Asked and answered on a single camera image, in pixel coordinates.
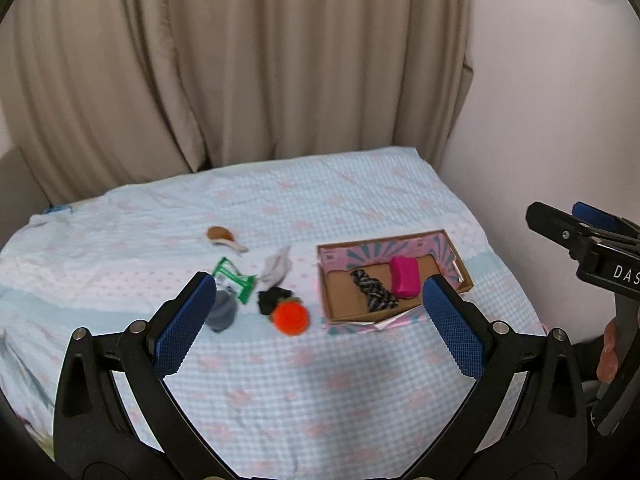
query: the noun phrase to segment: open box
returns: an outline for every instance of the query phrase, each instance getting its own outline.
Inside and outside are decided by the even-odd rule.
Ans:
[[[331,322],[379,322],[422,304],[422,293],[416,298],[399,300],[398,306],[369,312],[367,298],[353,283],[351,271],[365,269],[391,289],[388,262],[393,256],[408,256],[418,260],[420,280],[442,274],[458,292],[473,287],[456,248],[444,230],[409,234],[356,242],[318,246],[318,275],[322,306]]]

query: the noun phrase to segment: bed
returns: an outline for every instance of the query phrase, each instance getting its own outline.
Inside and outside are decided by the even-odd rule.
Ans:
[[[206,238],[231,229],[242,257]],[[0,253],[0,386],[17,414],[52,432],[58,374],[70,334],[119,332],[148,319],[198,270],[228,256],[243,272],[291,245],[284,281],[311,326],[277,332],[249,302],[231,328],[201,330],[166,378],[216,452],[245,477],[394,478],[437,436],[473,381],[462,376],[425,317],[373,333],[326,329],[316,245],[446,229],[489,320],[543,334],[516,279],[482,228],[409,148],[230,166],[124,186],[36,215]],[[157,446],[123,377],[123,402],[144,442]],[[483,446],[498,439],[517,376]]]

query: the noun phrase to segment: brown cardboard box bottom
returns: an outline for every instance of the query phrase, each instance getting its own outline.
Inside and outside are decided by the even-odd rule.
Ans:
[[[417,260],[418,269],[420,270],[420,282],[423,282],[429,276],[440,273],[435,258],[430,254],[417,258]],[[379,279],[387,290],[391,290],[391,271],[388,264],[377,264],[362,268],[372,278]],[[350,272],[352,270],[354,269],[334,270],[324,277],[326,280],[327,304],[331,307],[332,314],[339,316],[331,316],[335,321],[379,322],[422,304],[422,292],[420,292],[418,296],[410,300],[399,300],[398,306],[395,308],[369,312],[367,309],[367,297],[351,279]]]

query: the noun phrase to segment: beige curtain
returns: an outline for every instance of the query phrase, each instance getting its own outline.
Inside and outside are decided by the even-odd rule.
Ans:
[[[415,146],[438,164],[469,0],[16,0],[0,99],[47,195]]]

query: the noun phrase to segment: white wall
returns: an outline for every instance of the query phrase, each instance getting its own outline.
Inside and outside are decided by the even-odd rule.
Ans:
[[[627,0],[473,0],[474,81],[444,181],[484,226],[548,326],[601,334],[613,294],[528,231],[540,200],[640,223],[640,20]]]
[[[9,137],[9,127],[6,125],[2,103],[0,103],[0,156],[3,156],[13,146],[11,137]]]

